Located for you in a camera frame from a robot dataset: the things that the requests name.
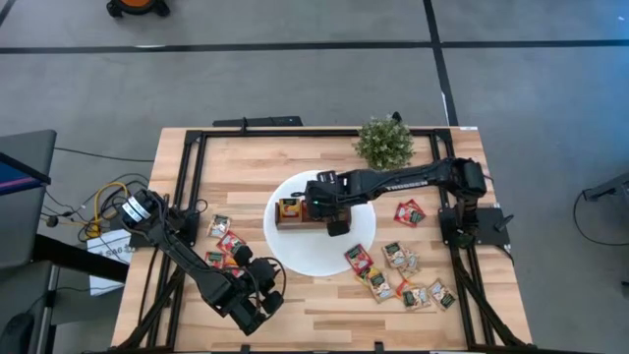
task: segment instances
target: wooden tabletop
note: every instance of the wooden tabletop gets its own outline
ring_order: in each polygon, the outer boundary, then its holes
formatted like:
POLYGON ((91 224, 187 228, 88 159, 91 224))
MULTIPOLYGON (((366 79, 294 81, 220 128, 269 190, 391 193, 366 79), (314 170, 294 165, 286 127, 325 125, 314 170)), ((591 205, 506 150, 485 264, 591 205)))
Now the wooden tabletop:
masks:
MULTIPOLYGON (((150 178, 151 190, 159 194, 174 193, 186 130, 167 128, 162 131, 150 178)), ((479 132, 459 128, 451 131, 456 156, 480 162, 488 175, 479 132)), ((204 255, 215 249, 216 239, 206 238, 205 230, 212 214, 218 212, 231 216, 231 230, 250 245, 255 257, 272 256, 264 241, 262 216, 275 188, 306 170, 365 168, 365 162, 356 156, 352 147, 356 141, 357 138, 209 139, 200 184, 200 198, 208 201, 209 209, 201 215, 195 245, 197 253, 204 255)), ((186 193, 190 190, 196 146, 191 155, 186 193)), ((427 138, 415 138, 415 152, 413 165, 432 162, 427 138)), ((445 156, 444 147, 441 147, 441 155, 445 156)), ((487 188, 480 204, 496 202, 489 181, 487 188)), ((369 252, 375 266, 387 273, 392 286, 397 286, 401 278, 397 271, 385 266, 380 248, 392 241, 401 241, 419 255, 422 270, 413 276, 413 282, 430 285, 439 277, 451 289, 456 289, 449 251, 441 243, 436 215, 439 206, 438 191, 433 187, 389 193, 373 202, 377 229, 369 252), (415 229, 393 221, 398 203, 411 198, 427 214, 415 229)), ((487 299, 514 334, 530 342, 511 262, 492 246, 480 246, 477 250, 487 299)), ((151 253, 152 250, 144 249, 133 255, 113 345, 125 340, 137 325, 151 253)), ((147 308, 154 297, 160 257, 161 253, 148 288, 147 308)), ((252 350, 373 350, 375 341, 383 341, 387 350, 465 348, 458 304, 445 312, 432 305, 412 313, 406 312, 398 299, 377 304, 351 270, 328 277, 303 276, 288 270, 287 278, 283 307, 255 333, 244 336, 229 317, 221 319, 205 304, 197 286, 187 277, 176 350, 239 350, 241 344, 251 344, 252 350)), ((470 303, 476 338, 483 342, 478 309, 471 298, 470 303)), ((166 310, 160 322, 158 343, 165 342, 168 317, 166 310)))

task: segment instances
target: white paper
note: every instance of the white paper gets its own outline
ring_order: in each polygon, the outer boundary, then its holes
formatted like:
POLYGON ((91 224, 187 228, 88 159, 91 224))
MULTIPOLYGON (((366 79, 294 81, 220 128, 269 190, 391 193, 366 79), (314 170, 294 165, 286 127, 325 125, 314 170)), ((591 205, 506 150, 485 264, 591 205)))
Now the white paper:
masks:
MULTIPOLYGON (((87 250, 110 260, 124 261, 124 263, 129 264, 131 262, 131 254, 133 253, 133 250, 129 247, 129 240, 131 240, 131 234, 126 230, 109 231, 102 234, 99 238, 87 240, 87 250)), ((124 285, 124 283, 118 281, 103 279, 93 275, 89 276, 89 294, 91 296, 102 295, 119 289, 124 285)))
POLYGON ((306 183, 315 180, 317 172, 297 174, 275 190, 264 210, 264 237, 273 256, 287 268, 303 275, 329 276, 351 268, 345 252, 352 247, 361 244, 369 251, 375 237, 375 212, 371 203, 352 206, 350 232, 336 237, 330 237, 325 226, 320 230, 278 230, 275 203, 290 198, 293 192, 304 192, 306 183))

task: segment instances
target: table leg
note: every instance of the table leg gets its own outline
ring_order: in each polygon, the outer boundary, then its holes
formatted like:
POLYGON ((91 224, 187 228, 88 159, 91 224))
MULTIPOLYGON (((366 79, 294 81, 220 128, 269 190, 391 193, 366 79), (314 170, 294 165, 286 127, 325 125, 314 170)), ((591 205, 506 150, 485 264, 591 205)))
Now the table leg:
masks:
POLYGON ((123 283, 129 270, 128 265, 42 235, 35 236, 32 258, 123 283))

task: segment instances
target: white round board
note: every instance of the white round board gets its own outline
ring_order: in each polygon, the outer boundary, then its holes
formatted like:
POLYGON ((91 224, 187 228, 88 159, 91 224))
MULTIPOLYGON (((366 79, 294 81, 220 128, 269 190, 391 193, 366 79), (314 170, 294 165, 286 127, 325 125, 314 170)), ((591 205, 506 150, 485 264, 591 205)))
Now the white round board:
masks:
POLYGON ((293 192, 304 192, 306 183, 316 179, 320 171, 306 171, 284 181, 266 204, 264 237, 274 257, 297 273, 308 276, 329 276, 351 268, 345 252, 361 244, 370 249, 375 237, 375 212, 371 203, 352 206, 350 232, 330 237, 327 229, 278 230, 275 226, 275 203, 291 198, 293 192))

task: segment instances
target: gray concrete floor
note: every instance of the gray concrete floor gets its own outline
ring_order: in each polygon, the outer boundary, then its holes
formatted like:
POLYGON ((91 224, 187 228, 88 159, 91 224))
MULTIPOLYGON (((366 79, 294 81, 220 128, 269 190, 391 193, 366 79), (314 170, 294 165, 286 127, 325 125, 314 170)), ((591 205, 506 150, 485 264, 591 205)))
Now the gray concrete floor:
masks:
MULTIPOLYGON (((433 2, 442 40, 629 38, 622 0, 433 2)), ((429 39, 417 0, 171 0, 167 19, 121 21, 105 3, 17 0, 0 47, 429 39)), ((480 127, 498 199, 516 215, 509 231, 534 341, 625 352, 629 300, 619 281, 629 279, 629 248, 585 241, 571 212, 581 190, 629 171, 629 48, 444 55, 460 124, 480 127)), ((153 157, 162 127, 242 116, 355 125, 398 110, 412 125, 446 124, 430 49, 12 54, 0 55, 0 79, 3 135, 52 128, 59 147, 137 158, 153 157)), ((126 172, 148 175, 150 164, 57 151, 50 191, 76 205, 126 172)), ((579 217, 591 236, 627 242, 623 207, 605 199, 580 205, 579 217)), ((77 242, 73 228, 40 232, 77 242)), ((86 286, 76 274, 62 281, 86 286)), ((84 298, 98 311, 60 326, 55 352, 104 349, 118 299, 84 298)))

